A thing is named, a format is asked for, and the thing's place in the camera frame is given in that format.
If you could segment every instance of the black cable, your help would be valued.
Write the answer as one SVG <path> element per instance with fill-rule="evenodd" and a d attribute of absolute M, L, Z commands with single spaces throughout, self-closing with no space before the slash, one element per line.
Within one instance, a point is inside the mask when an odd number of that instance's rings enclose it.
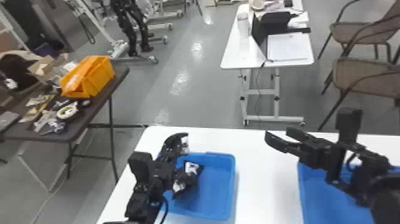
<path fill-rule="evenodd" d="M 162 196 L 162 200 L 165 202 L 165 212 L 164 215 L 162 216 L 160 224 L 164 223 L 165 218 L 167 217 L 168 214 L 168 200 L 164 196 Z"/>
<path fill-rule="evenodd" d="M 258 68 L 258 71 L 257 71 L 257 76 L 255 77 L 255 86 L 256 86 L 256 88 L 257 88 L 257 90 L 258 90 L 258 98 L 257 98 L 257 100 L 256 100 L 256 102 L 255 102 L 255 104 L 254 104 L 254 112 L 255 112 L 255 115 L 257 116 L 257 118 L 258 118 L 258 128 L 260 129 L 261 127 L 261 118 L 260 118 L 260 113 L 258 112 L 258 103 L 259 103 L 259 101 L 260 101 L 260 99 L 261 99 L 261 90 L 260 90 L 260 87 L 258 86 L 258 78 L 259 78 L 259 76 L 260 76 L 260 71 L 261 71 L 261 69 L 264 67 L 264 65 L 265 65 L 265 63 L 267 62 L 268 60 L 265 60 L 262 64 L 261 64 L 261 66 Z"/>
<path fill-rule="evenodd" d="M 64 2 L 64 1 L 63 1 L 63 3 L 65 3 L 65 4 L 68 6 L 68 8 L 69 8 L 72 12 L 75 11 L 74 7 L 73 7 L 71 4 L 69 4 L 68 2 Z M 88 27 L 87 27 L 87 26 L 85 25 L 85 23 L 82 21 L 82 19 L 80 18 L 80 16 L 78 16 L 78 17 L 76 17 L 76 18 L 79 20 L 79 23 L 80 23 L 80 25 L 82 26 L 82 29 L 83 29 L 83 31 L 85 32 L 85 35 L 86 35 L 86 37 L 87 37 L 89 43 L 95 44 L 95 43 L 96 43 L 96 39 L 95 39 L 93 33 L 88 29 Z"/>

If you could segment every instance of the paper sheet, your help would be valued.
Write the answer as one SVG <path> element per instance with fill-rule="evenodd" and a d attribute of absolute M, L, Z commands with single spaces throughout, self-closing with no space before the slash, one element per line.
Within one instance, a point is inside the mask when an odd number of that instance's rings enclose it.
<path fill-rule="evenodd" d="M 305 60 L 308 55 L 308 45 L 304 44 L 306 35 L 291 33 L 268 36 L 267 59 L 272 61 Z"/>

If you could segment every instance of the blue tray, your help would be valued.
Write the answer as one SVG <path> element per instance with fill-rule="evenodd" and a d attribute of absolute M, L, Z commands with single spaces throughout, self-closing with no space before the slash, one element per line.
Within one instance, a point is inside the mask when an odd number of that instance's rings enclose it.
<path fill-rule="evenodd" d="M 368 208 L 357 206 L 351 196 L 325 183 L 326 171 L 313 170 L 301 163 L 297 168 L 305 224 L 374 224 Z M 349 182 L 351 173 L 343 167 L 341 177 Z"/>
<path fill-rule="evenodd" d="M 228 220 L 232 211 L 235 187 L 235 157 L 230 154 L 189 153 L 179 157 L 177 168 L 183 160 L 204 166 L 198 184 L 172 200 L 172 191 L 164 196 L 168 199 L 169 212 L 185 216 L 212 220 Z"/>

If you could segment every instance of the white object in bin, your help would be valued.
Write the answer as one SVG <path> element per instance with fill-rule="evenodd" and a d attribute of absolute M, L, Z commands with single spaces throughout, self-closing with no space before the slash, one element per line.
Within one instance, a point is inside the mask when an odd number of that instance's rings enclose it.
<path fill-rule="evenodd" d="M 239 13 L 237 15 L 237 28 L 242 38 L 248 38 L 250 35 L 250 23 L 248 13 Z"/>

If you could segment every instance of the orange plastic box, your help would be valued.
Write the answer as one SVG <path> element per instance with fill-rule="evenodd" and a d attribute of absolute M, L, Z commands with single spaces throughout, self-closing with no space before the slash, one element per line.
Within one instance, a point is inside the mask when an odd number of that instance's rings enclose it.
<path fill-rule="evenodd" d="M 88 56 L 61 78 L 61 95 L 71 98 L 90 98 L 114 77 L 108 56 Z"/>

